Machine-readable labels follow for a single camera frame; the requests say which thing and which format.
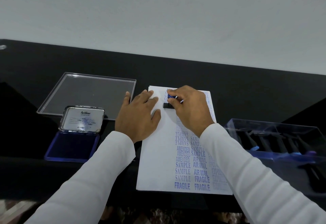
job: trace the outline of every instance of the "metal ink pad lid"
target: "metal ink pad lid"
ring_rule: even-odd
[[[89,106],[67,106],[59,130],[98,133],[104,118],[104,109]]]

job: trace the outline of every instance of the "right hand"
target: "right hand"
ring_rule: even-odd
[[[177,99],[168,98],[168,102],[174,107],[182,124],[196,136],[200,137],[204,130],[214,123],[203,92],[190,86],[169,89],[167,92],[171,96],[178,96]]]

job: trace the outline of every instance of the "white sleeve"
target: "white sleeve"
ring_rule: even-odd
[[[208,126],[200,143],[216,160],[250,223],[326,223],[324,210],[244,150],[219,124]]]
[[[26,223],[98,223],[114,181],[134,158],[131,139],[112,131],[94,155]]]

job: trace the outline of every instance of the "clear acrylic tray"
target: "clear acrylic tray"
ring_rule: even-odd
[[[62,116],[67,106],[105,110],[104,119],[115,120],[126,91],[134,93],[136,80],[90,74],[64,73],[37,113]]]

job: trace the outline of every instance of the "left hand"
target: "left hand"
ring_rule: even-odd
[[[157,128],[161,120],[161,110],[156,110],[153,117],[151,111],[158,101],[158,97],[149,99],[154,91],[144,90],[129,104],[130,93],[126,92],[120,112],[115,120],[115,131],[130,137],[133,143],[149,137]]]

